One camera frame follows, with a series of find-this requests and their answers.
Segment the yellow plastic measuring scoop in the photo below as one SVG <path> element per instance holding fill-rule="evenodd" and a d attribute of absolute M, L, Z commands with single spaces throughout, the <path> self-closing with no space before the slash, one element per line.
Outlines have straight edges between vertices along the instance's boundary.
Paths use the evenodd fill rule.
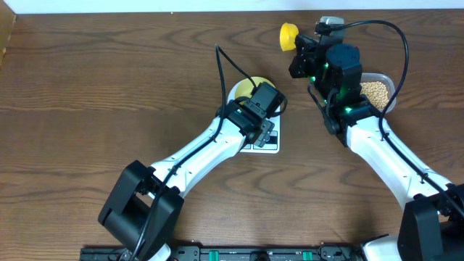
<path fill-rule="evenodd" d="M 279 43 L 282 51 L 291 51 L 296 48 L 295 39 L 299 29 L 295 24 L 285 22 L 282 24 L 279 34 Z"/>

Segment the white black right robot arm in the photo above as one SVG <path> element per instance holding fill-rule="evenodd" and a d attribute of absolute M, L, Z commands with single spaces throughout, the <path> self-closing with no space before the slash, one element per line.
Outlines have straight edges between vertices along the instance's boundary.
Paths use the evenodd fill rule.
<path fill-rule="evenodd" d="M 402 208 L 398 235 L 362 244 L 365 260 L 461 260 L 463 187 L 423 163 L 391 130 L 386 108 L 362 92 L 360 50 L 345 44 L 347 24 L 322 17 L 315 37 L 286 23 L 280 30 L 283 51 L 295 51 L 289 72 L 307 78 L 308 91 L 327 131 L 363 158 Z"/>

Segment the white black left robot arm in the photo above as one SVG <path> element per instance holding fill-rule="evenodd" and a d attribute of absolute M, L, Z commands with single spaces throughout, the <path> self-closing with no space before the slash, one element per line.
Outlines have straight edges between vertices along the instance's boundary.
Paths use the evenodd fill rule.
<path fill-rule="evenodd" d="M 130 252 L 131 260 L 167 260 L 168 242 L 184 199 L 221 162 L 246 145 L 263 146 L 287 102 L 261 82 L 250 96 L 224 101 L 208 128 L 175 154 L 146 166 L 130 163 L 117 179 L 98 221 Z"/>

